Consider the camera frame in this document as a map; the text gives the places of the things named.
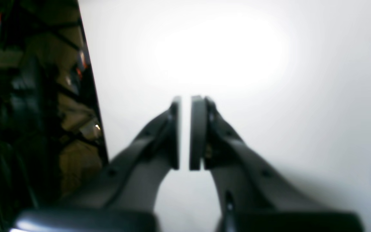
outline white surface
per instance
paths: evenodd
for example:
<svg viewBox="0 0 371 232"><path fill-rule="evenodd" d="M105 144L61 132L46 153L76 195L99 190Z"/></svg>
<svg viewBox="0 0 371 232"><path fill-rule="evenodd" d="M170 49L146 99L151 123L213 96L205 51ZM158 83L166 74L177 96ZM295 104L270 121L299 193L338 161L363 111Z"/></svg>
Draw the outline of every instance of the white surface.
<svg viewBox="0 0 371 232"><path fill-rule="evenodd" d="M371 1L80 0L109 154L183 96L181 170L162 229L212 231L211 175L190 173L190 99L224 118L295 186L371 231Z"/></svg>

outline white wall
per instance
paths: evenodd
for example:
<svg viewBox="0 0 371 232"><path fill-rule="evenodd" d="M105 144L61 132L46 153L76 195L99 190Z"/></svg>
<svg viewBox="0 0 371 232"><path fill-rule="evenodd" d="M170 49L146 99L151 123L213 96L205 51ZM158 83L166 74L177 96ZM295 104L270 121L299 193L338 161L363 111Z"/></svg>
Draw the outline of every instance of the white wall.
<svg viewBox="0 0 371 232"><path fill-rule="evenodd" d="M190 173L190 99L210 95L249 147L371 231L371 1L80 0L108 151L182 95L181 170L156 214L212 231L211 175Z"/></svg>

